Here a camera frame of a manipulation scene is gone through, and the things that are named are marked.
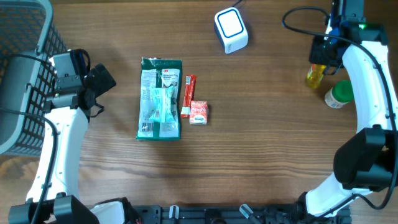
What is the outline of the yellow dish soap bottle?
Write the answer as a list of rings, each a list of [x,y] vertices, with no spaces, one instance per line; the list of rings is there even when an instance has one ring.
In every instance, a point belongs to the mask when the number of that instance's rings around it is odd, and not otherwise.
[[[309,88],[316,89],[320,86],[320,83],[324,76],[323,72],[325,69],[326,65],[312,64],[305,79],[305,82]]]

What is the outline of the green lid white jar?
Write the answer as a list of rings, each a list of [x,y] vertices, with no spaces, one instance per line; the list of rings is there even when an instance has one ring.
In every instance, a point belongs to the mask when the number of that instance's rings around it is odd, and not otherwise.
[[[334,109],[340,109],[353,100],[354,93],[349,80],[338,82],[325,94],[325,103]]]

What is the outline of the green foil packet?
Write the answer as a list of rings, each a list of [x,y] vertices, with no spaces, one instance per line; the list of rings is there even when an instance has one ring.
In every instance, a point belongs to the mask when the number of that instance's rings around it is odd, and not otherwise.
[[[137,140],[180,139],[178,100],[181,84],[181,60],[160,58],[141,60]]]

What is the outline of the red white snack packet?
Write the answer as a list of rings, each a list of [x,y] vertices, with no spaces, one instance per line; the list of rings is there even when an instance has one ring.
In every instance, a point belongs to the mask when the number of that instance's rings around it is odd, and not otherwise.
[[[185,82],[185,93],[183,98],[183,106],[180,113],[181,118],[188,118],[190,116],[191,102],[193,100],[195,84],[197,81],[196,75],[187,75]]]

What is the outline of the small red white carton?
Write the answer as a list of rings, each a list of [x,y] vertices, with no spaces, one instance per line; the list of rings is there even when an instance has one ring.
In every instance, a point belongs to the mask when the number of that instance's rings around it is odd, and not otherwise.
[[[189,122],[197,125],[207,124],[208,103],[206,101],[191,101]]]

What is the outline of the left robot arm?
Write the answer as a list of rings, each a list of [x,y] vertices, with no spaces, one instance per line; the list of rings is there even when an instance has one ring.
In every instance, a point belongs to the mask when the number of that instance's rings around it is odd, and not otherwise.
[[[83,49],[48,56],[11,54],[1,83],[1,150],[38,149],[38,170],[26,200],[10,208],[10,223],[135,223],[126,198],[88,208],[80,202],[81,145],[97,98],[115,86],[104,65]]]

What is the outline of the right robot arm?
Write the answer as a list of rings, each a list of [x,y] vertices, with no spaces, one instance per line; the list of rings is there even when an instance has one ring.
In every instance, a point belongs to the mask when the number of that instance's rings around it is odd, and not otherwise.
[[[304,215],[310,222],[334,218],[357,198],[366,200],[374,192],[386,192],[378,205],[383,209],[397,186],[397,98],[386,31],[366,22],[362,1],[333,1],[325,23],[324,33],[313,33],[309,60],[346,69],[357,131],[337,150],[332,174],[304,193]]]

